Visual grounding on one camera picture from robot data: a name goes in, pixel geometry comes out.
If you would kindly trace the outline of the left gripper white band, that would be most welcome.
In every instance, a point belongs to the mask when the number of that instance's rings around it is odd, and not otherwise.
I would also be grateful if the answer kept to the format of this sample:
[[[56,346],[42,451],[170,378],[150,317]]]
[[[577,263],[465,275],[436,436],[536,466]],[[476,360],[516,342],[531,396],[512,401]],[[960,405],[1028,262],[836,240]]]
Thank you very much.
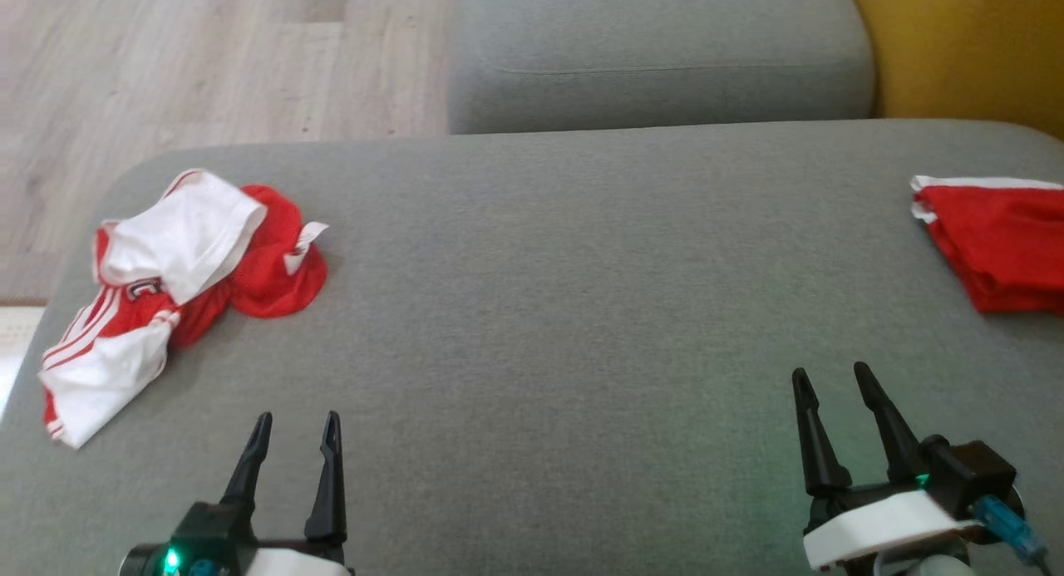
[[[222,505],[254,507],[259,471],[268,455],[273,414],[259,414],[229,483]],[[342,426],[330,411],[323,429],[317,493],[305,520],[305,539],[260,539],[244,576],[356,576],[346,565],[343,543],[348,538],[345,478],[343,478]]]

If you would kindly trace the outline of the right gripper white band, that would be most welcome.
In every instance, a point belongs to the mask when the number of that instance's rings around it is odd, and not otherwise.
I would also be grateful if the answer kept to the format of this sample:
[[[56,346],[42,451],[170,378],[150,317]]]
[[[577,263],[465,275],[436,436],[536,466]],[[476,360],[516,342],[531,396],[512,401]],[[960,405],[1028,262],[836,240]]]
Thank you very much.
[[[971,574],[969,546],[983,527],[955,520],[916,486],[927,473],[907,419],[865,362],[854,373],[888,460],[890,484],[852,486],[822,419],[805,368],[791,375],[800,452],[810,496],[802,545],[813,571],[848,574]]]

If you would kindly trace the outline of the red mesh shorts white stripes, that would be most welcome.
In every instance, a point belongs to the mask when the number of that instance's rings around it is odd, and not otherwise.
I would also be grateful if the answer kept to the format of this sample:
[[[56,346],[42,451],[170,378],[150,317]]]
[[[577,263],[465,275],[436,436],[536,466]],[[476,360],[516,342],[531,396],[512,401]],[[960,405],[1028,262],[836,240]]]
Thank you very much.
[[[980,313],[1064,316],[1064,185],[916,175],[909,211]]]

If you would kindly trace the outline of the red white sports shirt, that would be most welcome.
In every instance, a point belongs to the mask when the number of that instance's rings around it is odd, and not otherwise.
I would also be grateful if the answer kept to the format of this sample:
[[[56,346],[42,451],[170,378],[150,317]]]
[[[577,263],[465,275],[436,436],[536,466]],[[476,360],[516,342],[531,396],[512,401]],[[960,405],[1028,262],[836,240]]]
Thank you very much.
[[[43,425],[80,450],[233,310],[257,319],[303,311],[329,269],[307,221],[267,185],[207,170],[178,175],[160,200],[92,238],[96,296],[41,353]]]

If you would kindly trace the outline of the grey sofa seat cushion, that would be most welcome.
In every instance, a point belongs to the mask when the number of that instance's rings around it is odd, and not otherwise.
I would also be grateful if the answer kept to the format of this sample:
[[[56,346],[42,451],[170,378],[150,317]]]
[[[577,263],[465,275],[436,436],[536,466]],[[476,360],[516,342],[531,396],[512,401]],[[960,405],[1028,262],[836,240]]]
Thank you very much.
[[[183,170],[281,190],[329,265],[228,313],[88,443],[41,424],[41,352],[96,294],[90,238]],[[983,316],[909,179],[1064,183],[1011,124],[879,119],[239,145],[146,160],[80,228],[0,425],[0,576],[116,576],[217,500],[273,413],[259,537],[299,538],[342,418],[358,576],[810,576],[791,372],[857,484],[885,478],[852,365],[916,437],[1018,470],[1064,576],[1064,319]]]

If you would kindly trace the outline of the pale floor rug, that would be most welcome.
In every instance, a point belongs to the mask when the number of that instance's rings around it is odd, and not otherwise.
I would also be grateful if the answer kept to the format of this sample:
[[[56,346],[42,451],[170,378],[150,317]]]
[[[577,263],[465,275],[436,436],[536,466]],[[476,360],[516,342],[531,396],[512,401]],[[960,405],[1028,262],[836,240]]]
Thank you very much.
[[[0,419],[22,368],[30,342],[41,322],[43,306],[0,306]]]

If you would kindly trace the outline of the yellow cushion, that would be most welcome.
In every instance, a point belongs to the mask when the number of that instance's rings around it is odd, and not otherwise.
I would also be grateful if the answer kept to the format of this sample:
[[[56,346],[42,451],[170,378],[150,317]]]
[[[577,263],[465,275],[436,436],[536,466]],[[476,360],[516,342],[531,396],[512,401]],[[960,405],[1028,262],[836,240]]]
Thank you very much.
[[[1003,121],[1064,141],[1064,0],[855,0],[886,118]]]

